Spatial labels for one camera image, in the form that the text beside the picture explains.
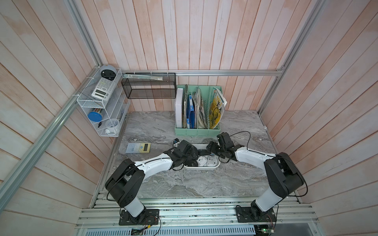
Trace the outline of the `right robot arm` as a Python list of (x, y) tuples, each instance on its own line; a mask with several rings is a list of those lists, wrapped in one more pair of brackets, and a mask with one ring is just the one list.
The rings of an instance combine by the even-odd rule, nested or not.
[(217, 136), (218, 142), (210, 142), (207, 150), (219, 158), (253, 165), (265, 171), (269, 187), (250, 207), (236, 206), (239, 223), (273, 222), (277, 219), (274, 207), (286, 197), (291, 197), (306, 181), (288, 154), (263, 153), (236, 145), (230, 135), (223, 132)]

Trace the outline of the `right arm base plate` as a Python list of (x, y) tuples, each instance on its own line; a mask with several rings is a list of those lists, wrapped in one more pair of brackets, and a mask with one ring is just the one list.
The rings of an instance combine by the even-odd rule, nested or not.
[(237, 205), (235, 211), (239, 223), (275, 223), (277, 219), (273, 209), (270, 209), (267, 212), (261, 212), (255, 207), (242, 207)]

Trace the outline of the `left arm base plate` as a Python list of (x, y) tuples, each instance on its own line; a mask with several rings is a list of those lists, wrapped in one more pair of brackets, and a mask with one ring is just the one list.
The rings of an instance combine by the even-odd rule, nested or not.
[(157, 225), (159, 222), (159, 209), (144, 209), (140, 215), (134, 217), (123, 209), (120, 214), (119, 225)]

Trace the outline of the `white mouse with label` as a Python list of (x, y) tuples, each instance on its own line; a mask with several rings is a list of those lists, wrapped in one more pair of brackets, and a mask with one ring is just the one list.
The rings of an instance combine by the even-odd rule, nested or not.
[(208, 155), (207, 160), (207, 167), (216, 167), (219, 164), (217, 157), (213, 154)]

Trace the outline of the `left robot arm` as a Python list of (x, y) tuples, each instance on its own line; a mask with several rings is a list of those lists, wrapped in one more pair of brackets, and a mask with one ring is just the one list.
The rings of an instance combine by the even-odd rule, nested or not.
[(177, 147), (148, 160), (134, 162), (125, 159), (107, 180), (105, 188), (119, 207), (124, 208), (130, 216), (138, 218), (145, 212), (145, 206), (137, 198), (142, 182), (150, 176), (198, 158), (198, 149), (183, 140)]

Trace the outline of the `white storage box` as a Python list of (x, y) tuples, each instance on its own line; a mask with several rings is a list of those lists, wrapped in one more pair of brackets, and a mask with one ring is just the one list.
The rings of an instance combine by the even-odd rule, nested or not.
[(188, 170), (214, 170), (220, 166), (219, 157), (207, 150), (207, 144), (193, 144), (198, 150), (198, 159), (191, 164), (184, 164)]

